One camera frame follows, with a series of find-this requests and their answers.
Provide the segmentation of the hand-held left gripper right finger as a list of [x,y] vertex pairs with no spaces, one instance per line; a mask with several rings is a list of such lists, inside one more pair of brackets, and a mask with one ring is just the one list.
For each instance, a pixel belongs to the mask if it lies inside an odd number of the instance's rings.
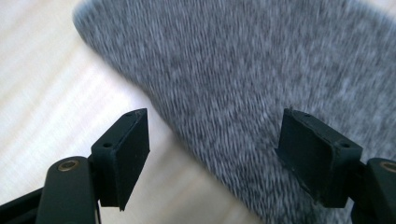
[[346,205],[347,175],[361,153],[361,146],[316,117],[284,110],[276,155],[314,201],[328,208]]

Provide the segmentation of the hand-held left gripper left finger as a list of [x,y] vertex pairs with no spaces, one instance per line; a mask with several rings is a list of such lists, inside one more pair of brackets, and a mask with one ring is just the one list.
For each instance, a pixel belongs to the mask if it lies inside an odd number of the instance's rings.
[[146,108],[122,115],[92,145],[93,183],[103,207],[125,210],[148,155]]

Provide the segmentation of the grey knitted garment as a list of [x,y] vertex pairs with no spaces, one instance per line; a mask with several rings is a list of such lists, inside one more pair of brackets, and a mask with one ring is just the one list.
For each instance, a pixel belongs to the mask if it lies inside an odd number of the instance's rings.
[[84,0],[74,24],[265,224],[350,224],[279,162],[285,108],[396,160],[396,19],[361,0]]

